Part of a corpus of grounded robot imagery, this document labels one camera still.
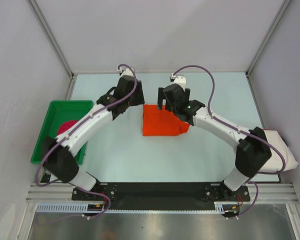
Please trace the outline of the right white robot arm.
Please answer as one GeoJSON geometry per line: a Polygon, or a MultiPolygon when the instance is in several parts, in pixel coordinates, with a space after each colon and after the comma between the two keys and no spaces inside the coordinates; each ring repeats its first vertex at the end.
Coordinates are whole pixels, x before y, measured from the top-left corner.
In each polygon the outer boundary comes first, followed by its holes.
{"type": "Polygon", "coordinates": [[[198,101],[189,100],[190,89],[171,84],[158,89],[157,108],[172,112],[180,121],[204,129],[230,145],[235,151],[235,166],[222,181],[221,196],[232,201],[239,194],[239,188],[252,179],[272,157],[263,129],[236,129],[225,120],[217,120],[208,107],[198,101]]]}

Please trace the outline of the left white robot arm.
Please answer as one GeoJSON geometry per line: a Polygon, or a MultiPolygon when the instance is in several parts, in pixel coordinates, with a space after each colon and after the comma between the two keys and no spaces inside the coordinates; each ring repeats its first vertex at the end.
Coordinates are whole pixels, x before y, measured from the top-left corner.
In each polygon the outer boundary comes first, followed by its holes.
{"type": "Polygon", "coordinates": [[[88,199],[97,199],[101,193],[98,180],[90,173],[80,170],[75,157],[101,128],[114,121],[129,107],[144,103],[142,82],[132,75],[122,75],[117,86],[102,95],[92,109],[70,129],[55,138],[44,139],[42,166],[59,181],[83,189],[83,194],[88,199]]]}

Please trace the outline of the orange t shirt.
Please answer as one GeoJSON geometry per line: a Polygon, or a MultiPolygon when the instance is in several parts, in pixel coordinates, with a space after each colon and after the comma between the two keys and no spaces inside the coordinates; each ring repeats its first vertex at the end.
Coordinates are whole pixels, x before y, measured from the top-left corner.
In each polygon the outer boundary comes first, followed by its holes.
{"type": "Polygon", "coordinates": [[[179,120],[172,112],[159,110],[156,105],[144,104],[142,135],[144,137],[175,137],[188,132],[189,123],[179,120]]]}

